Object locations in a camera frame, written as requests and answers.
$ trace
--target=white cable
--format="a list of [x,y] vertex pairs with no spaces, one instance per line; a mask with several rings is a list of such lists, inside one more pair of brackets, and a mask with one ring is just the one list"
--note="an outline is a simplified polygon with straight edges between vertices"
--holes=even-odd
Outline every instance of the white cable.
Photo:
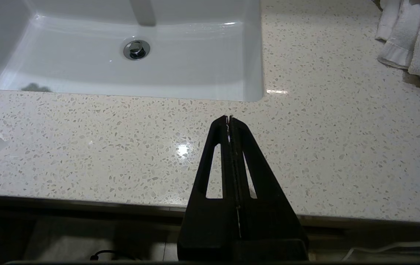
[[359,250],[359,251],[363,251],[363,252],[368,252],[368,253],[379,253],[379,252],[382,252],[382,251],[389,250],[391,248],[398,248],[398,247],[401,247],[401,248],[415,248],[415,247],[420,247],[420,241],[414,241],[414,242],[395,242],[395,243],[392,243],[390,245],[385,245],[384,247],[381,247],[381,248],[358,248],[358,247],[353,247],[353,248],[351,248],[348,251],[348,253],[346,254],[346,256],[341,261],[347,260],[355,250]]

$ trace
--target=countertop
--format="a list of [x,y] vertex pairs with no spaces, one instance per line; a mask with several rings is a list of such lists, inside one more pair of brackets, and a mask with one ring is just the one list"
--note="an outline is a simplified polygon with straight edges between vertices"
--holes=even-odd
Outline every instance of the countertop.
[[262,0],[258,102],[0,91],[0,195],[185,206],[210,123],[245,122],[302,215],[420,222],[420,81],[369,0]]

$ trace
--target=sink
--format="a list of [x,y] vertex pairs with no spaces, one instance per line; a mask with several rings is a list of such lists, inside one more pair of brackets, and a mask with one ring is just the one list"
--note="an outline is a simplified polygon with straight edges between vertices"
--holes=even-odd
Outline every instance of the sink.
[[259,0],[0,0],[0,89],[258,101],[261,57]]

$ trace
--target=washcloth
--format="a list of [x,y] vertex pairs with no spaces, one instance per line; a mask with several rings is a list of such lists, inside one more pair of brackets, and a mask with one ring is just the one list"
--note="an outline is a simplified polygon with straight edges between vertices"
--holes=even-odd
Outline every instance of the washcloth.
[[402,0],[380,0],[380,7],[383,11],[375,35],[376,40],[388,40],[390,37],[393,26],[397,22],[400,3]]
[[379,62],[407,69],[420,26],[420,0],[402,0],[400,12],[390,37],[377,58]]

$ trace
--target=cable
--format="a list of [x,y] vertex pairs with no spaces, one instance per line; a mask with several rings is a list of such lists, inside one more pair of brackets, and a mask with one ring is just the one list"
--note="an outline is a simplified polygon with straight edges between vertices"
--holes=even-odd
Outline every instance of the cable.
[[420,247],[420,241],[414,241],[414,242],[395,242],[392,243],[390,245],[385,245],[384,247],[381,248],[358,248],[358,247],[353,247],[351,248],[348,253],[345,255],[344,258],[342,258],[341,261],[345,261],[347,260],[355,250],[359,250],[359,251],[363,251],[363,252],[368,252],[368,253],[379,253],[379,252],[383,252],[386,250],[389,250],[391,248],[415,248],[415,247]]
[[95,253],[94,255],[91,255],[90,260],[99,260],[99,254],[102,254],[102,253],[113,253],[115,255],[120,255],[122,257],[126,257],[126,258],[129,258],[129,259],[132,259],[132,260],[137,260],[137,258],[135,258],[133,256],[130,256],[126,253],[117,251],[117,250],[101,250],[101,251]]

